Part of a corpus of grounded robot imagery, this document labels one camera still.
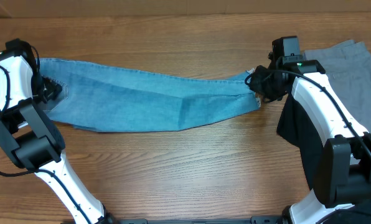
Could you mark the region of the light blue denim jeans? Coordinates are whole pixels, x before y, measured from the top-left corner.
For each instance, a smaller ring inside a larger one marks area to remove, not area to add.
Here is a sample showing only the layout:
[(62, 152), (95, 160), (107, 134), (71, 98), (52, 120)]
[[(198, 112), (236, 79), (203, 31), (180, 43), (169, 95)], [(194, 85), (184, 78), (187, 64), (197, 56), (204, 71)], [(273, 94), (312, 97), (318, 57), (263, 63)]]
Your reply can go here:
[(247, 72), (200, 80), (58, 58), (43, 58), (40, 71), (62, 86), (40, 104), (47, 116), (95, 132), (180, 131), (260, 107)]

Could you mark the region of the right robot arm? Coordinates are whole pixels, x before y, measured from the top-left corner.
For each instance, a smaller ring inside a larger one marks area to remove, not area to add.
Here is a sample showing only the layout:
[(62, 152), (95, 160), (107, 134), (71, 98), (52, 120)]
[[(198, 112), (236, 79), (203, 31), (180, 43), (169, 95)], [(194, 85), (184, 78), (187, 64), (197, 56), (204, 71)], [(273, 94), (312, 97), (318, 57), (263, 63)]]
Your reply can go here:
[(371, 134), (347, 111), (317, 60), (306, 60), (295, 36), (272, 42), (270, 64), (245, 79), (265, 103), (284, 100), (278, 134), (300, 149), (318, 153), (304, 165), (312, 174), (309, 194), (278, 217), (252, 223), (324, 223), (371, 202)]

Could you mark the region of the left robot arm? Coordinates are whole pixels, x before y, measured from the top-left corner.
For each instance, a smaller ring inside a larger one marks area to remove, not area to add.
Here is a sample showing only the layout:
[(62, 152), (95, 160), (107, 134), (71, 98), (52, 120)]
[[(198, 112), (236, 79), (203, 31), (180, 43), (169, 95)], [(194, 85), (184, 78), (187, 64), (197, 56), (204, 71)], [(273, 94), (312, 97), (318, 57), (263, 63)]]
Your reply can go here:
[(35, 174), (66, 206), (74, 223), (116, 223), (72, 169), (60, 131), (39, 106), (61, 92), (60, 84), (40, 74), (35, 47), (21, 39), (6, 42), (0, 51), (0, 148), (21, 171), (0, 175)]

